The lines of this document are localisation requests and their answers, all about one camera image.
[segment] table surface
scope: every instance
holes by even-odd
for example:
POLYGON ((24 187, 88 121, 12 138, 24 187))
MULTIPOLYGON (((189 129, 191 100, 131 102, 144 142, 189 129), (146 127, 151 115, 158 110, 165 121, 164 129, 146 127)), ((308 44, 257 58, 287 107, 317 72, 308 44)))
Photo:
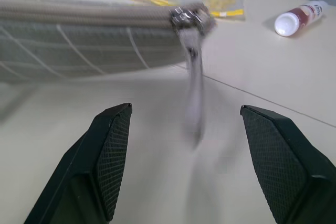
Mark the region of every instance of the table surface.
POLYGON ((336 164, 336 7, 292 38, 275 17, 304 0, 245 0, 204 41, 204 139, 181 133, 184 64, 85 81, 2 86, 0 216, 23 223, 64 152, 105 108, 131 102, 124 178, 112 223, 275 223, 255 175, 240 106, 291 118, 336 164))

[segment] silver zipper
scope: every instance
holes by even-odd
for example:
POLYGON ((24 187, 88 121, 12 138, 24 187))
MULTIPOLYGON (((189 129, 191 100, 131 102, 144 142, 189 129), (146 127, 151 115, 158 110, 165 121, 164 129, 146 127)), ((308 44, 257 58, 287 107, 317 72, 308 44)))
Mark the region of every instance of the silver zipper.
POLYGON ((212 28, 211 15, 199 9, 192 11, 181 7, 171 11, 171 24, 186 51, 190 73, 188 100, 185 110, 185 129, 198 144, 203 135, 203 66, 202 37, 212 28))

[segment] bottle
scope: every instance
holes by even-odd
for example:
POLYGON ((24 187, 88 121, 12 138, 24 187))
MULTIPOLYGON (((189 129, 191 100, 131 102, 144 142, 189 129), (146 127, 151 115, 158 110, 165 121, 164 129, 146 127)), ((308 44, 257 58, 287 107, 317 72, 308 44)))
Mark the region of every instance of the bottle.
POLYGON ((287 37, 322 17, 328 8, 325 1, 310 1, 304 5, 281 14, 274 24, 278 35, 287 37))

